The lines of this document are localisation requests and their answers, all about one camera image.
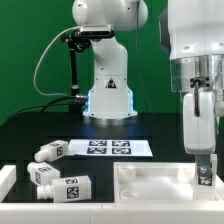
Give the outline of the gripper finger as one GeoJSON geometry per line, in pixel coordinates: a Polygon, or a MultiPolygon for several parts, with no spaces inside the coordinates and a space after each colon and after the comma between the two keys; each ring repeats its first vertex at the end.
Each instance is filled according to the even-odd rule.
{"type": "Polygon", "coordinates": [[[197,154],[195,156],[196,170],[200,177],[209,177],[212,173],[212,165],[209,154],[197,154]]]}

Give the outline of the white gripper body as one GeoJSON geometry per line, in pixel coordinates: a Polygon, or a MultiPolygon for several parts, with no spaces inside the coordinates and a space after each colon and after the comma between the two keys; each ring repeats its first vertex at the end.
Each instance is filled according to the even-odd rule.
{"type": "Polygon", "coordinates": [[[183,101],[184,147],[188,154],[212,154],[216,146],[214,94],[199,93],[200,115],[195,115],[194,95],[187,93],[183,101]]]}

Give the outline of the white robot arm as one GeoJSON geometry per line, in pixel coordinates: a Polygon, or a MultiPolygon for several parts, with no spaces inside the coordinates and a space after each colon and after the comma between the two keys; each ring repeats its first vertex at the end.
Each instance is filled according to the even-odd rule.
{"type": "MultiPolygon", "coordinates": [[[[93,50],[93,85],[83,116],[105,123],[137,115],[127,84],[128,53],[119,32],[138,33],[148,19],[144,0],[75,0],[75,36],[93,50]]],[[[224,0],[168,0],[160,41],[169,54],[172,90],[183,94],[183,138],[200,177],[212,174],[217,119],[224,116],[224,0]]]]}

